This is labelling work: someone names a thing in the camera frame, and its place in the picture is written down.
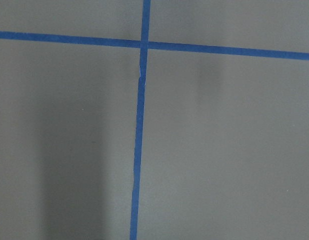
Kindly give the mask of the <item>brown cardboard table cover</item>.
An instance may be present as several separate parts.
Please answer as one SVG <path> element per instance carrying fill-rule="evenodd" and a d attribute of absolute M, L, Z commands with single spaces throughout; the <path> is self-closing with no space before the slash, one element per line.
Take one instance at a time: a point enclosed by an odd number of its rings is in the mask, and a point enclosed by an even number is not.
<path fill-rule="evenodd" d="M 0 240 L 309 240 L 309 0 L 0 0 Z"/>

